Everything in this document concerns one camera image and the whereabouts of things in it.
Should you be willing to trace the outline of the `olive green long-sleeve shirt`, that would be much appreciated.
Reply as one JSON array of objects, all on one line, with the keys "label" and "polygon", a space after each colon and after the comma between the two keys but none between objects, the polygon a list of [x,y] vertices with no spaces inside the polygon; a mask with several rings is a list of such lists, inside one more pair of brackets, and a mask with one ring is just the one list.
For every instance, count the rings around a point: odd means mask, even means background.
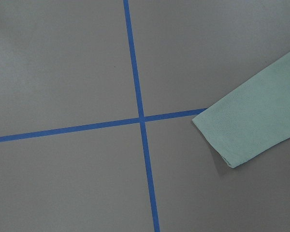
[{"label": "olive green long-sleeve shirt", "polygon": [[194,117],[193,123],[231,168],[290,138],[290,52]]}]

